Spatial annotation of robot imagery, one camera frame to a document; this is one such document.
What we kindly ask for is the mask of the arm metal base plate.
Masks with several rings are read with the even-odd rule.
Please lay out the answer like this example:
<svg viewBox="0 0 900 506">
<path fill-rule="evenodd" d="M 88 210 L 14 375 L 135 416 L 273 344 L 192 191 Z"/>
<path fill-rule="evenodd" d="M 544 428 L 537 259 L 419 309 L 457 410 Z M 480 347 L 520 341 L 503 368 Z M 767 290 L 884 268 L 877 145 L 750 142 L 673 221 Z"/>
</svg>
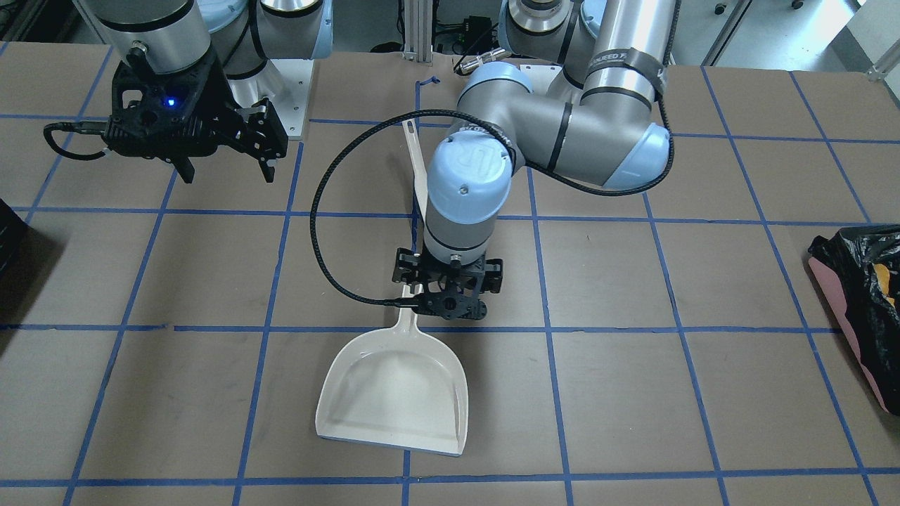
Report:
<svg viewBox="0 0 900 506">
<path fill-rule="evenodd" d="M 292 141 L 304 137 L 315 64 L 314 60 L 268 60 L 257 76 L 259 95 L 273 103 Z"/>
</svg>

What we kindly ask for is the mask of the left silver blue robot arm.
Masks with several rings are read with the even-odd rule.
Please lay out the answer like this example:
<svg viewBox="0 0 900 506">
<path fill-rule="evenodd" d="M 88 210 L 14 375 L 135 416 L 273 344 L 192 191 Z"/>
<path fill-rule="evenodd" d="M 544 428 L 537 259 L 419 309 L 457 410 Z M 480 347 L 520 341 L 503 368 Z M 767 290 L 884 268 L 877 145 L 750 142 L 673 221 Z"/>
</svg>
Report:
<svg viewBox="0 0 900 506">
<path fill-rule="evenodd" d="M 485 317 L 503 263 L 487 247 L 515 173 L 535 169 L 585 193 L 617 197 L 661 183 L 673 164 L 664 110 L 679 1 L 508 1 L 503 45 L 562 68 L 546 92 L 519 67 L 472 72 L 427 169 L 415 170 L 423 249 L 400 249 L 411 288 L 398 307 L 447 320 Z"/>
</svg>

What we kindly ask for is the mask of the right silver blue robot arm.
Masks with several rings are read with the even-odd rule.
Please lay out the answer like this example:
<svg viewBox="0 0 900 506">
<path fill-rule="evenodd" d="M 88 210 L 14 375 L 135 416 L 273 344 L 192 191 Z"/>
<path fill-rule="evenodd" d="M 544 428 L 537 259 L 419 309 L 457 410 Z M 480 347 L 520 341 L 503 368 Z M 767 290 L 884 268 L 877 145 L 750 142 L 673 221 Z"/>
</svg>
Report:
<svg viewBox="0 0 900 506">
<path fill-rule="evenodd" d="M 121 62 L 110 116 L 77 126 L 123 157 L 157 158 L 192 183 L 192 159 L 224 146 L 274 181 L 286 156 L 281 116 L 297 98 L 279 60 L 324 60 L 333 49 L 330 1 L 86 1 Z"/>
</svg>

